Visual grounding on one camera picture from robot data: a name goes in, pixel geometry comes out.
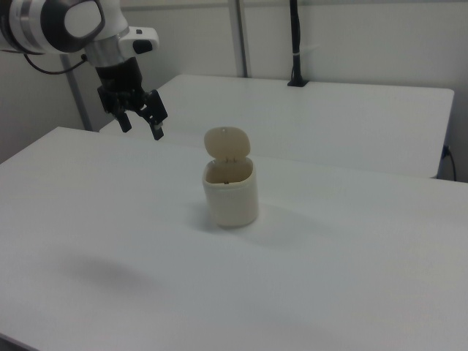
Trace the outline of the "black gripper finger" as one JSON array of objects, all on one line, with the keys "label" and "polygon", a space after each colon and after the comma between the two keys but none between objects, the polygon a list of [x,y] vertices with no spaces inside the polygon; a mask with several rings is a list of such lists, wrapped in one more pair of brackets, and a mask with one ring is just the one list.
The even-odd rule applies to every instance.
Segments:
[{"label": "black gripper finger", "polygon": [[137,114],[149,125],[155,140],[160,140],[164,136],[162,125],[167,118],[167,111],[157,90],[144,93],[143,106]]},{"label": "black gripper finger", "polygon": [[129,117],[124,110],[120,110],[116,113],[116,120],[121,127],[122,132],[128,132],[132,128]]}]

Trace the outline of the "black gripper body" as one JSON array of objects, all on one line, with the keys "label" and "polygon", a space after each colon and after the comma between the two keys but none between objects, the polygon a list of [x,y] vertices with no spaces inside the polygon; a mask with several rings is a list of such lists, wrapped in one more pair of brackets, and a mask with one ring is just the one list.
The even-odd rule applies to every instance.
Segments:
[{"label": "black gripper body", "polygon": [[101,86],[97,89],[106,113],[131,110],[149,114],[148,93],[142,88],[143,76],[135,57],[111,67],[97,67]]}]

